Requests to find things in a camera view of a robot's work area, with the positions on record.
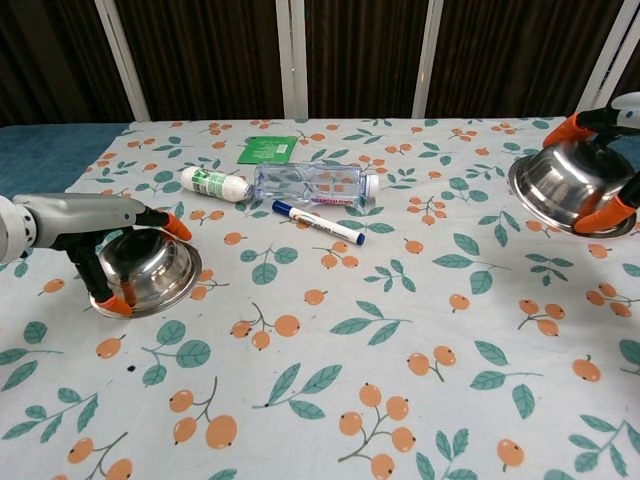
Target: marker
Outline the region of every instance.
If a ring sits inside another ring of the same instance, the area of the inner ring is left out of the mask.
[[[364,243],[363,233],[356,232],[350,228],[343,227],[337,223],[333,223],[329,220],[325,220],[324,218],[312,215],[311,213],[304,212],[292,207],[291,205],[287,205],[280,200],[273,202],[273,211],[281,215],[285,215],[297,222],[309,225],[317,230],[322,230],[323,232],[330,233],[335,237],[355,243],[356,245],[362,245]]]

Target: dark curtain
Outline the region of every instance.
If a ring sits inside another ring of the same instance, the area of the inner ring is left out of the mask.
[[[117,0],[152,120],[283,116],[273,0]]]
[[[0,125],[131,120],[93,1],[0,2]]]
[[[426,117],[568,115],[622,0],[447,0]]]
[[[618,95],[640,91],[640,42],[636,45],[627,67],[620,77],[620,81],[611,95],[613,100]]]
[[[410,117],[428,0],[306,0],[310,117]]]

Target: metal bowl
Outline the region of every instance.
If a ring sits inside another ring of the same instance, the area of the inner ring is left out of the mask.
[[[91,304],[112,318],[153,315],[179,302],[195,285],[202,271],[198,251],[160,230],[124,233],[99,255],[113,293],[123,298],[133,314],[123,317]]]
[[[590,141],[561,142],[516,160],[509,169],[514,195],[543,222],[574,235],[607,238],[627,233],[632,215],[609,230],[579,234],[574,223],[603,207],[634,175],[617,152]]]

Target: floral tablecloth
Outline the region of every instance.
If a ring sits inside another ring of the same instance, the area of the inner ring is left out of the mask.
[[[640,478],[638,230],[558,232],[505,177],[559,121],[131,124],[69,191],[170,210],[205,270],[121,321],[63,253],[1,267],[0,476]],[[181,190],[252,178],[255,135],[380,175],[375,204],[308,208],[362,247]]]

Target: green card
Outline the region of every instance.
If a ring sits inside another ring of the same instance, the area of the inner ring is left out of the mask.
[[[251,137],[238,163],[288,163],[298,137]]]

